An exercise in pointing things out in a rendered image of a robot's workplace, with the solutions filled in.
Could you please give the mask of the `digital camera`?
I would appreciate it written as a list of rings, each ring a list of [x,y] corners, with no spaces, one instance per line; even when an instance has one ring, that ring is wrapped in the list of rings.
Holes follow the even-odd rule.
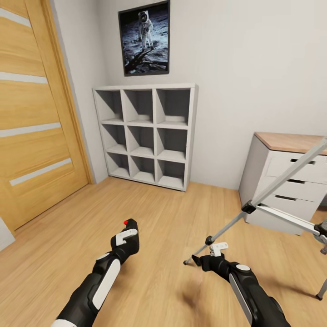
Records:
[[[122,232],[124,232],[124,231],[127,231],[127,230],[129,230],[129,229],[136,229],[136,230],[138,230],[138,225],[137,225],[137,221],[135,221],[134,219],[128,219],[128,220],[126,220],[126,221],[124,221],[124,224],[125,224],[125,228],[122,230]],[[132,237],[130,237],[130,238],[126,238],[125,239],[126,240],[126,242],[129,242],[129,241],[132,241],[132,240],[136,240],[136,242],[137,242],[137,244],[138,244],[138,248],[140,248],[139,247],[139,234],[137,234],[137,235],[135,235],[135,236],[132,236]],[[117,243],[116,243],[116,236],[113,236],[112,238],[111,238],[111,240],[110,240],[110,245],[111,245],[111,247],[113,248],[113,247],[115,247],[115,246],[117,246]]]

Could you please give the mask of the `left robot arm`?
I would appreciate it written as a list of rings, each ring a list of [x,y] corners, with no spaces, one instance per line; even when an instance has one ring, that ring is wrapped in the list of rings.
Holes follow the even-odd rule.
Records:
[[[120,272],[121,265],[129,256],[139,252],[136,240],[129,242],[125,240],[137,234],[136,229],[116,234],[117,246],[96,259],[92,273],[87,275],[73,292],[51,327],[92,327]]]

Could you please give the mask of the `camera tripod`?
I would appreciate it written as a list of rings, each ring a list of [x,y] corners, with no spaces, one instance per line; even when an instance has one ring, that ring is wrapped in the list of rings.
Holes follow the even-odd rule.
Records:
[[[205,245],[193,255],[197,256],[207,246],[213,244],[215,240],[219,238],[219,236],[221,236],[224,232],[231,228],[242,217],[244,217],[246,214],[252,214],[256,209],[270,214],[282,221],[295,225],[296,227],[299,227],[307,232],[312,233],[317,241],[327,245],[327,217],[323,223],[317,225],[261,203],[265,198],[271,195],[276,189],[283,185],[287,180],[289,180],[293,175],[300,171],[306,164],[312,161],[325,149],[327,149],[327,135],[325,135],[321,140],[319,140],[310,150],[308,150],[298,161],[296,161],[274,182],[272,182],[266,189],[264,189],[256,198],[246,202],[246,204],[242,206],[242,212],[237,215],[232,221],[230,221],[224,228],[222,228],[216,235],[208,236],[206,238]],[[184,261],[183,264],[186,265],[192,259],[193,258],[190,257],[188,260]],[[321,290],[315,296],[321,301],[326,290],[327,278]]]

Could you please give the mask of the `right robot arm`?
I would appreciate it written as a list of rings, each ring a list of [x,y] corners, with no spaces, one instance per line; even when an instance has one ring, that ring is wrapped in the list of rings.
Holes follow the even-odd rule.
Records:
[[[211,244],[209,249],[210,255],[192,255],[193,260],[205,272],[213,270],[230,283],[251,327],[292,327],[280,304],[258,284],[251,268],[225,259],[220,250],[228,249],[226,242]]]

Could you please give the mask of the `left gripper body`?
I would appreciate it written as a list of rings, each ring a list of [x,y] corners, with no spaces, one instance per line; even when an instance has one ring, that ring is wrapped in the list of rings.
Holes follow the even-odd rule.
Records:
[[[132,240],[132,241],[126,242],[124,244],[121,244],[119,246],[115,246],[112,248],[112,250],[115,250],[115,249],[123,250],[123,252],[125,253],[125,260],[127,260],[129,258],[129,256],[131,256],[133,254],[137,254],[139,252],[139,248],[138,248],[138,244],[137,244],[136,240]]]

